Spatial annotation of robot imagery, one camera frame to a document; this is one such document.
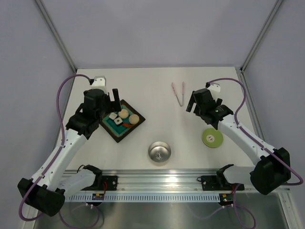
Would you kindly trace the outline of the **steel round bowl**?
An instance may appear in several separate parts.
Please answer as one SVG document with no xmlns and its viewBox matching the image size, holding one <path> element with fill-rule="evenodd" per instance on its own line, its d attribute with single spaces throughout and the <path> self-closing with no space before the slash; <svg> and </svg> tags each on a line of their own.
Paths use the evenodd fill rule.
<svg viewBox="0 0 305 229">
<path fill-rule="evenodd" d="M 171 153 L 170 146 L 162 141 L 154 142 L 148 147 L 148 157 L 157 164 L 166 163 L 171 157 Z"/>
</svg>

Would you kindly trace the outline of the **sushi roll piece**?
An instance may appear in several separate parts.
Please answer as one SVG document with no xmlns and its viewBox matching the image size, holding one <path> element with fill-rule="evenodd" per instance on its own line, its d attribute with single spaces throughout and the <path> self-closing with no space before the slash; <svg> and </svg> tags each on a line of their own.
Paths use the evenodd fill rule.
<svg viewBox="0 0 305 229">
<path fill-rule="evenodd" d="M 120 117 L 114 119 L 114 122 L 115 122 L 116 125 L 122 125 L 123 124 L 123 120 Z"/>
</svg>

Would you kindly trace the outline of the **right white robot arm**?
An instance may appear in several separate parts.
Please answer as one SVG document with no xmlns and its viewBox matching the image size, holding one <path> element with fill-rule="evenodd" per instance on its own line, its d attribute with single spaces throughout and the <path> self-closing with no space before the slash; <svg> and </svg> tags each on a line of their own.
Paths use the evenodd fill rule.
<svg viewBox="0 0 305 229">
<path fill-rule="evenodd" d="M 228 164 L 216 172 L 216 183 L 223 190 L 232 185 L 252 185 L 268 195 L 291 178 L 290 155 L 286 149 L 276 149 L 235 119 L 233 111 L 213 99 L 207 88 L 193 91 L 186 108 L 207 125 L 229 137 L 253 163 L 251 167 Z"/>
</svg>

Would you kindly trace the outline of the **orange shrimp piece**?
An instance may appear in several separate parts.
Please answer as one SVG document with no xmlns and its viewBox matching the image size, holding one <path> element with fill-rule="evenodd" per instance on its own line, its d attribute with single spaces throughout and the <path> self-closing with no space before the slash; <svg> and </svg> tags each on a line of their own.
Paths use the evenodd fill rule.
<svg viewBox="0 0 305 229">
<path fill-rule="evenodd" d="M 124 126 L 125 128 L 131 128 L 131 127 L 133 127 L 132 124 L 128 124 L 128 123 L 123 123 L 122 126 Z"/>
</svg>

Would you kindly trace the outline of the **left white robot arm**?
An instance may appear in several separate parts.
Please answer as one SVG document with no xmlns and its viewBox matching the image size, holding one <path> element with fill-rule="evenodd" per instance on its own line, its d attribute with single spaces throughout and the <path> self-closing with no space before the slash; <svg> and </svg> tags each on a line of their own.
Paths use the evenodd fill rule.
<svg viewBox="0 0 305 229">
<path fill-rule="evenodd" d="M 104 186 L 102 171 L 91 165 L 65 180 L 61 177 L 76 153 L 98 129 L 102 118 L 121 110 L 118 89 L 113 89 L 112 92 L 114 101 L 101 89 L 84 91 L 84 102 L 69 118 L 61 144 L 54 148 L 30 179 L 22 178 L 19 181 L 17 187 L 22 195 L 22 204 L 53 217 L 70 196 L 84 188 L 98 190 Z"/>
</svg>

